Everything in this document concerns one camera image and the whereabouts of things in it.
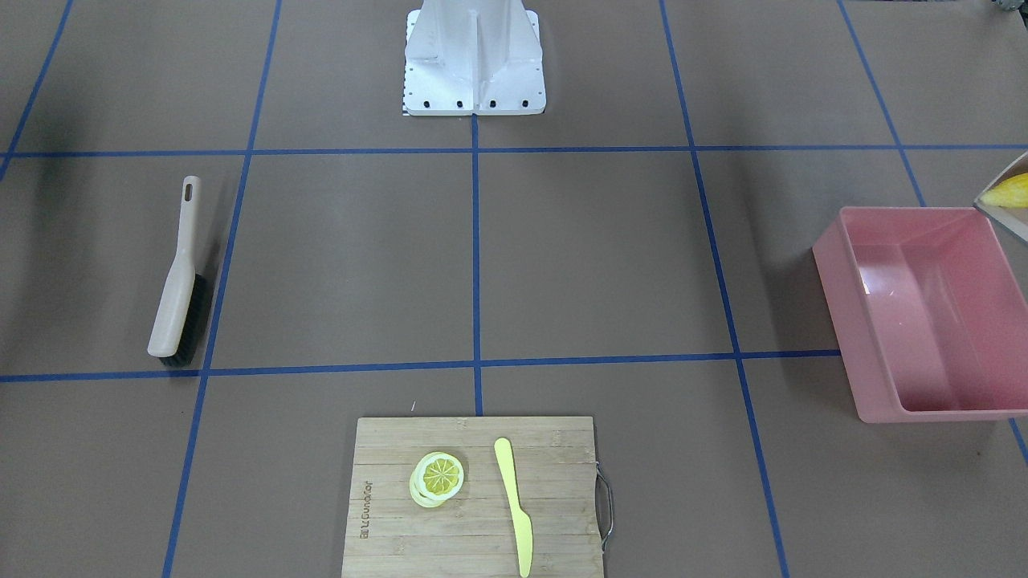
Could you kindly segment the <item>wooden cutting board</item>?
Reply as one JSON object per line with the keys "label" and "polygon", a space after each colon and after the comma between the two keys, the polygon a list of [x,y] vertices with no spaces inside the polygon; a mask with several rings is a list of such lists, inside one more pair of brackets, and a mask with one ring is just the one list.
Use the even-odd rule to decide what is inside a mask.
{"label": "wooden cutting board", "polygon": [[[590,417],[363,417],[348,490],[345,577],[518,577],[493,442],[513,446],[533,520],[533,577],[602,577],[598,459]],[[409,476],[426,454],[456,456],[465,482],[423,508]]]}

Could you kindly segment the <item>beige plastic dustpan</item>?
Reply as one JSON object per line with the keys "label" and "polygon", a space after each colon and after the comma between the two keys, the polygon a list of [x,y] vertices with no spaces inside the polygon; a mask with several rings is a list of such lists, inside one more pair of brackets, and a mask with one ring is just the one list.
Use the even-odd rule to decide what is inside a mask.
{"label": "beige plastic dustpan", "polygon": [[1011,234],[1017,234],[1022,242],[1027,241],[1027,209],[1006,209],[1001,207],[987,207],[980,204],[979,197],[985,190],[996,183],[1005,180],[1014,175],[1027,174],[1027,153],[1023,153],[1017,160],[1009,162],[1002,172],[994,177],[988,185],[974,198],[974,207],[979,209],[988,217],[992,218],[1000,226],[1005,227]]}

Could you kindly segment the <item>yellow lemon slices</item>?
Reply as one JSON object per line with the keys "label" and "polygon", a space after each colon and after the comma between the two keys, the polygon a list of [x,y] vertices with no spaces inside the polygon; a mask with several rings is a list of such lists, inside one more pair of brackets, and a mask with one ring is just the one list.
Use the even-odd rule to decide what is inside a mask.
{"label": "yellow lemon slices", "polygon": [[465,468],[456,456],[434,451],[423,456],[409,476],[409,495],[423,508],[442,506],[458,494]]}

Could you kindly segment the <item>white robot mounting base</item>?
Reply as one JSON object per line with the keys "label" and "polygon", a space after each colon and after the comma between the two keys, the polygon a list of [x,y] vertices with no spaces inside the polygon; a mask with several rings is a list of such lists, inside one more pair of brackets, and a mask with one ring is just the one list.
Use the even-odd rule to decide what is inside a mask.
{"label": "white robot mounting base", "polygon": [[540,115],[540,19],[521,1],[426,1],[406,16],[402,110],[411,116]]}

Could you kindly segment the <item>beige hand brush black bristles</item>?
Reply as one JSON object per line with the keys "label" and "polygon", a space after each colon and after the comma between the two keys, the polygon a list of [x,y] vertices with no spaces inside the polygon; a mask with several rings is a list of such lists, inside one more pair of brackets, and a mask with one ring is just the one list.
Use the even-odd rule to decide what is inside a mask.
{"label": "beige hand brush black bristles", "polygon": [[194,358],[201,331],[203,300],[208,282],[198,270],[198,223],[201,219],[201,178],[183,179],[179,195],[175,256],[149,337],[147,353],[166,367],[184,367]]}

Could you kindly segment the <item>yellow plastic knife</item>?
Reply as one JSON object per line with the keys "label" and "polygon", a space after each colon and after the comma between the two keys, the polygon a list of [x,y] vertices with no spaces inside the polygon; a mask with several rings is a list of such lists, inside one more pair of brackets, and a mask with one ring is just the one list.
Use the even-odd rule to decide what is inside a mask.
{"label": "yellow plastic knife", "polygon": [[516,463],[513,446],[507,437],[499,437],[493,442],[495,463],[504,486],[516,541],[516,556],[519,577],[528,577],[535,559],[535,532],[528,512],[522,508],[517,482]]}

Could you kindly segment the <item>yellow toy corn cob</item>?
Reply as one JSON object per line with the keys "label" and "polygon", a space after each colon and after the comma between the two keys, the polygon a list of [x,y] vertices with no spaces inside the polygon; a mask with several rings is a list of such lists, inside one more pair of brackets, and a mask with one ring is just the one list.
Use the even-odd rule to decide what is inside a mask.
{"label": "yellow toy corn cob", "polygon": [[987,207],[1027,209],[1027,182],[1028,174],[1014,175],[985,190],[979,202]]}

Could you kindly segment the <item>pink plastic bin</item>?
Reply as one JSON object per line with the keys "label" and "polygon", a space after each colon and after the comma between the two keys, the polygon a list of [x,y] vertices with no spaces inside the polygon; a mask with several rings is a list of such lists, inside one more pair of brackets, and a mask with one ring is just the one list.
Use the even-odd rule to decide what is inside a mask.
{"label": "pink plastic bin", "polygon": [[813,255],[860,421],[1026,414],[1026,300],[985,215],[845,207]]}

